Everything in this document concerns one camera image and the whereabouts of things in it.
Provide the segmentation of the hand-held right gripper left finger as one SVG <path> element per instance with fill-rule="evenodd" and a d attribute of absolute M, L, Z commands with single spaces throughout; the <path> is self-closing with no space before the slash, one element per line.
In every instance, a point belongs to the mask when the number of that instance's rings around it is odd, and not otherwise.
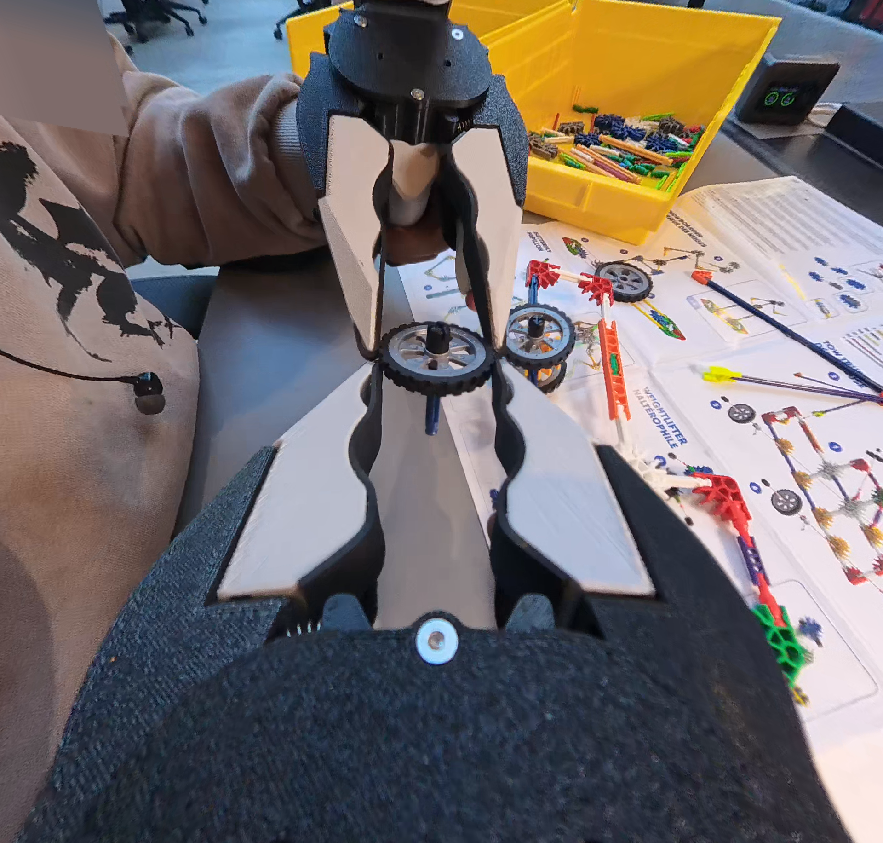
<path fill-rule="evenodd" d="M 273 444 L 218 600 L 287 597 L 294 609 L 323 609 L 349 594 L 375 609 L 385 535 L 370 475 L 382 385 L 380 365 L 364 365 Z"/>

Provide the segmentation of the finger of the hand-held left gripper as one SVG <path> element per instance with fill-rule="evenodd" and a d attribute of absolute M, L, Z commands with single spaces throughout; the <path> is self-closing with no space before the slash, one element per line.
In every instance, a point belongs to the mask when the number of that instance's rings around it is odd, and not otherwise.
<path fill-rule="evenodd" d="M 486 342 L 503 342 L 512 308 L 522 206 L 498 127 L 473 127 L 447 153 L 455 277 L 473 293 Z"/>
<path fill-rule="evenodd" d="M 328 122 L 327 184 L 321 219 L 363 358 L 376 360 L 382 337 L 385 265 L 382 251 L 392 146 L 359 117 Z"/>

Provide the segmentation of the printed instruction sheet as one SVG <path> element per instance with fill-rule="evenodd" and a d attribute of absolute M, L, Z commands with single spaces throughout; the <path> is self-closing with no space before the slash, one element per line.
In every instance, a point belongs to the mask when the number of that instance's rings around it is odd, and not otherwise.
<path fill-rule="evenodd" d="M 531 260 L 595 275 L 625 262 L 648 299 L 612 305 L 641 459 L 732 477 L 770 588 L 813 661 L 799 712 L 826 754 L 881 736 L 881 399 L 691 279 L 713 279 L 881 384 L 881 227 L 780 177 L 708 186 L 629 246 L 565 222 L 521 229 L 512 305 Z M 577 341 L 552 401 L 601 442 L 608 418 L 600 306 L 572 282 L 540 289 Z"/>

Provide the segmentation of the colourful construction toy model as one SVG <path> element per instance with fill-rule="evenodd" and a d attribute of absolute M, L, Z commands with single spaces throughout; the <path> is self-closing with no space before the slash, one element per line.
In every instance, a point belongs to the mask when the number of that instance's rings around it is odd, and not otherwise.
<path fill-rule="evenodd" d="M 617 430 L 617 451 L 658 496 L 665 497 L 670 490 L 687 490 L 689 494 L 701 497 L 703 506 L 706 506 L 710 514 L 734 530 L 756 595 L 753 613 L 758 618 L 765 631 L 765 640 L 771 647 L 777 664 L 789 683 L 794 702 L 801 707 L 808 707 L 809 697 L 801 688 L 799 678 L 804 668 L 811 664 L 813 654 L 801 645 L 787 609 L 778 604 L 770 588 L 770 578 L 749 526 L 751 513 L 742 490 L 737 482 L 727 475 L 698 471 L 672 475 L 668 470 L 655 470 L 650 463 L 641 459 L 627 428 L 631 410 L 617 323 L 612 317 L 612 305 L 615 301 L 613 286 L 608 279 L 600 275 L 570 274 L 562 270 L 558 265 L 531 260 L 526 267 L 528 305 L 538 310 L 540 289 L 557 286 L 560 280 L 577 286 L 581 293 L 588 294 L 601 310 L 598 323 L 601 373 L 605 379 L 608 418 Z"/>

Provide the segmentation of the blue rod V-shaped assembly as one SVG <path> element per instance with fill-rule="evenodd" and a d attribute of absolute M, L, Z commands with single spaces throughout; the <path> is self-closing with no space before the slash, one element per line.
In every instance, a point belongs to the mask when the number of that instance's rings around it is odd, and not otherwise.
<path fill-rule="evenodd" d="M 778 330 L 782 336 L 785 336 L 787 339 L 801 344 L 802 348 L 809 349 L 813 354 L 820 356 L 821 360 L 825 360 L 826 363 L 830 363 L 832 366 L 838 368 L 842 373 L 845 373 L 849 379 L 856 380 L 859 385 L 873 391 L 880 399 L 881 399 L 881 384 L 878 384 L 876 380 L 873 380 L 871 377 L 868 377 L 866 373 L 863 373 L 859 368 L 856 368 L 854 365 L 847 363 L 845 360 L 838 358 L 837 354 L 833 354 L 832 351 L 828 351 L 825 346 L 804 337 L 802 334 L 796 332 L 792 327 L 782 323 L 780 320 L 777 320 L 775 317 L 771 317 L 770 313 L 766 313 L 765 310 L 761 308 L 756 308 L 753 306 L 751 303 L 747 303 L 746 299 L 739 298 L 737 294 L 734 294 L 730 289 L 720 286 L 715 279 L 713 279 L 713 274 L 708 272 L 708 270 L 694 270 L 691 274 L 691 279 L 704 287 L 710 287 L 713 293 L 723 296 L 725 299 L 732 301 L 735 306 L 742 308 L 746 313 L 759 318 L 761 322 L 768 323 L 770 327 L 773 327 L 775 330 Z"/>

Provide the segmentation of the yellow plastic bin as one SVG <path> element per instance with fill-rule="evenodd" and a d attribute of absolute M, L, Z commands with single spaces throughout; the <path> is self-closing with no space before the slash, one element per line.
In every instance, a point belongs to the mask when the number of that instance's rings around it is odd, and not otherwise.
<path fill-rule="evenodd" d="M 624 119 L 670 114 L 703 127 L 698 151 L 663 188 L 637 186 L 529 157 L 524 208 L 643 244 L 665 222 L 730 115 L 780 26 L 777 16 L 646 5 L 558 2 L 490 40 L 528 131 L 596 107 Z"/>
<path fill-rule="evenodd" d="M 510 33 L 514 26 L 541 10 L 576 0 L 452 0 L 450 21 L 466 26 L 483 43 L 490 45 Z M 352 2 L 308 12 L 285 22 L 290 65 L 294 76 L 306 77 L 311 53 L 325 53 L 325 28 L 333 24 L 342 9 L 351 10 Z"/>

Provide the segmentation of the pile of colourful rods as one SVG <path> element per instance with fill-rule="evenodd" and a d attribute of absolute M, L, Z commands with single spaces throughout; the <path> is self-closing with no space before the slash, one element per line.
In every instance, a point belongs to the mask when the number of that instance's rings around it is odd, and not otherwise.
<path fill-rule="evenodd" d="M 538 160 L 670 193 L 698 160 L 704 133 L 674 114 L 624 117 L 576 103 L 570 117 L 528 131 L 528 145 Z"/>

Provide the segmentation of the grey desk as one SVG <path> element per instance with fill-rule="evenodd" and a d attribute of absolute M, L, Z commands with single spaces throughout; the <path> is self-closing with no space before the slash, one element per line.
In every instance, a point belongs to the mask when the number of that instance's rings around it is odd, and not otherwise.
<path fill-rule="evenodd" d="M 266 258 L 225 268 L 199 337 L 201 389 L 191 471 L 175 532 L 241 466 L 272 444 L 363 363 L 325 255 Z M 478 514 L 447 410 L 424 435 L 421 401 L 385 389 L 378 487 L 387 563 L 380 626 L 445 609 L 490 628 L 493 583 L 485 514 Z"/>

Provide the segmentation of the black device with green display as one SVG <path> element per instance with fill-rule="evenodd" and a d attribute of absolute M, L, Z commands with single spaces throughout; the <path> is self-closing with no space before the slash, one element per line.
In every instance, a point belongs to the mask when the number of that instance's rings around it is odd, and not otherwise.
<path fill-rule="evenodd" d="M 840 62 L 826 57 L 775 57 L 766 53 L 734 107 L 734 120 L 761 126 L 799 126 L 809 117 L 838 71 Z"/>

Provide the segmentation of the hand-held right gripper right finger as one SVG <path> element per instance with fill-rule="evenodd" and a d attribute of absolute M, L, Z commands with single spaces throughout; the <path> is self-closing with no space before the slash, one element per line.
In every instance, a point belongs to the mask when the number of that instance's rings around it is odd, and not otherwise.
<path fill-rule="evenodd" d="M 509 602 L 543 594 L 555 609 L 583 595 L 653 599 L 595 442 L 512 365 L 495 365 L 493 447 L 505 478 L 490 561 Z"/>

